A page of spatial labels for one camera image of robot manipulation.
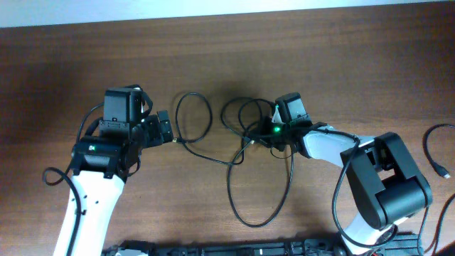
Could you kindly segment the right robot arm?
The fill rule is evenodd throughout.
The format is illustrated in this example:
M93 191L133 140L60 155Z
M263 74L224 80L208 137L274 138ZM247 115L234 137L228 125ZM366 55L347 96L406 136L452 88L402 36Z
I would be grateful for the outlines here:
M341 132L311 121L297 92L272 103L271 115L258 127L266 145L308 159L341 167L339 180L348 180L356 217L339 232L345 250L362 255L384 246L380 237L432 203L432 190L401 137L387 132L377 137Z

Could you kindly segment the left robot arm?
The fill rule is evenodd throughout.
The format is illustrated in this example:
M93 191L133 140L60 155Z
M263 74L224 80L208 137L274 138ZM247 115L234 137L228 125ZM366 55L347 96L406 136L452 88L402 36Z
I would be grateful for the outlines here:
M167 111L139 85L110 88L103 115L77 136L69 169L68 207L54 255L100 255L114 207L144 149L173 140Z

